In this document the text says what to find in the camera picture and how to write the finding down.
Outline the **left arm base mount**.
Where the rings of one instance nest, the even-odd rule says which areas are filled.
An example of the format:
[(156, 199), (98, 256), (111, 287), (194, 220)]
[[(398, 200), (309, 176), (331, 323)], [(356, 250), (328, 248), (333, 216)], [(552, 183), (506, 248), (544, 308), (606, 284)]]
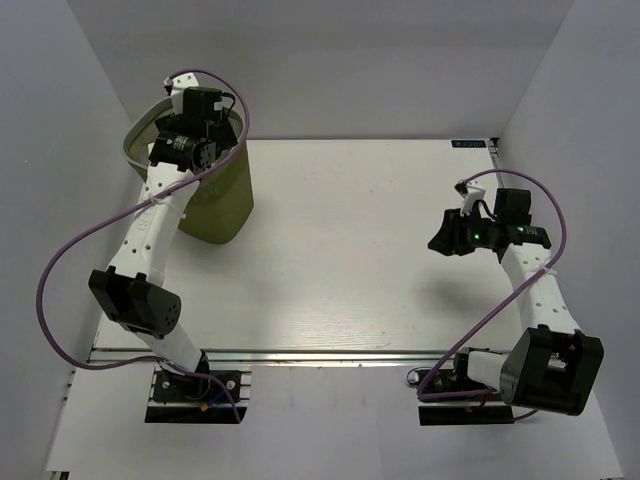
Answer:
[(249, 404), (251, 372), (217, 370), (211, 374), (224, 384), (234, 406), (217, 383), (158, 368), (152, 377), (145, 422), (225, 425), (243, 420)]

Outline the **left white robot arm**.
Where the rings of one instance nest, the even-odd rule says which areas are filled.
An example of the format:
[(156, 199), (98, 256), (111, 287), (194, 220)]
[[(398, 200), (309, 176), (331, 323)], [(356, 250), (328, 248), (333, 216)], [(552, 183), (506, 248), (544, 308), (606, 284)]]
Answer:
[(202, 368), (203, 352), (179, 324), (181, 299), (164, 288), (165, 269), (201, 174), (219, 166), (238, 144), (231, 110), (223, 105), (235, 99), (217, 88), (174, 87), (168, 112), (152, 113), (138, 124), (138, 134), (154, 131), (143, 148), (143, 206), (108, 266), (89, 278), (105, 316), (179, 372), (177, 387), (191, 399), (209, 392), (212, 377)]

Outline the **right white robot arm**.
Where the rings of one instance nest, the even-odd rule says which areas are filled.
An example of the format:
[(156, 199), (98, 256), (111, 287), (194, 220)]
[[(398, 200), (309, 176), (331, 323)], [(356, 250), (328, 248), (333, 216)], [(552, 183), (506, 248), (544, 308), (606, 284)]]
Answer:
[(582, 332), (552, 274), (551, 242), (531, 223), (531, 193), (500, 188), (488, 210), (476, 181), (457, 185), (463, 199), (444, 213), (429, 249), (463, 256), (477, 249), (496, 254), (516, 295), (523, 332), (507, 353), (466, 346), (451, 372), (428, 374), (420, 394), (426, 401), (472, 399), (495, 393), (510, 406), (580, 415), (604, 358), (600, 339)]

